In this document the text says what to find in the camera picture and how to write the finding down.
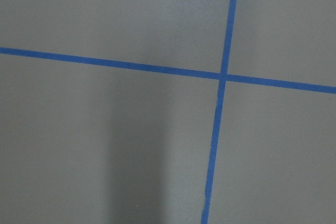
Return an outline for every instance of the horizontal blue line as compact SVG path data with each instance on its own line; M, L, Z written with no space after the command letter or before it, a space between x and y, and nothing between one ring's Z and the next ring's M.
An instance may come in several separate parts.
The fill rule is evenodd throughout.
M273 79L264 79L264 78L257 78L257 77L248 77L248 76L236 76L234 74L227 74L226 80L242 82L242 83L272 86L272 87L281 87L281 88L288 88L288 89L299 89L299 90L336 94L336 87L322 86L322 85L308 84L308 83L301 83L301 82L279 81L279 80L273 80Z
M0 47L0 54L17 55L17 56L40 58L40 59L60 60L60 61L84 63L84 64L99 65L99 66L106 66L106 67L142 70L142 71L148 71L148 72L168 73L168 74L176 74L179 76L191 76L191 77L199 77L199 78L214 79L214 80L219 80L219 75L220 75L219 73L199 71L199 70L161 67L161 66L146 65L146 64L140 64L140 63L125 62L125 61L96 59L96 58L88 58L88 57L81 57L81 56L62 55L62 54L54 54L50 52L38 52L38 51L21 50L21 49L5 48L5 47Z

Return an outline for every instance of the gray floor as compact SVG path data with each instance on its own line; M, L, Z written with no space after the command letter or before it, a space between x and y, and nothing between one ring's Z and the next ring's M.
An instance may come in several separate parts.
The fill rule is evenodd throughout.
M0 47L219 72L229 0L1 0ZM238 0L229 73L336 86L334 0ZM0 55L0 223L200 223L217 80ZM336 222L334 94L228 82L210 224Z

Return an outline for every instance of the blue tape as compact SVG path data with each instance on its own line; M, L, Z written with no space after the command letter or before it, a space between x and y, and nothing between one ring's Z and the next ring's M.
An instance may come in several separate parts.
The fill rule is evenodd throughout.
M220 122L222 118L226 75L227 75L227 68L228 68L229 57L230 57L233 25L235 21L236 4L237 4L237 0L230 0L229 11L228 11L228 16L227 16L227 23L226 23L222 66L220 68L221 76L219 79L218 91L217 91L217 105L216 105L216 110L215 110L215 118L214 118L214 125L213 125L212 138L211 138L211 149L210 149L209 164L208 164L208 171L207 171L206 184L205 184L205 201L204 201L204 208L203 208L202 217L201 217L201 224L207 224L208 218L209 218L212 185L213 185L214 174L215 174L219 129L221 126Z
M38 52L38 51L21 50L5 47L0 47L0 54L17 55L17 56L40 58L40 59L60 60L60 61L84 63L106 67L126 68L148 72L168 73L168 74L176 74L179 76L191 76L191 77L199 77L214 80L218 80L220 76L219 73L199 71L199 70L161 67L140 63L125 62L125 61L96 59L96 58L88 58L73 55L61 55L61 54L53 54L50 52Z
M257 77L248 77L248 76L236 76L234 74L228 74L226 76L226 80L242 82L242 83L265 85L265 86L288 88L288 89L299 89L299 90L336 94L336 87L322 86L322 85L308 84L308 83L301 83L301 82L279 81L279 80L273 80L273 79L264 79L264 78L257 78Z

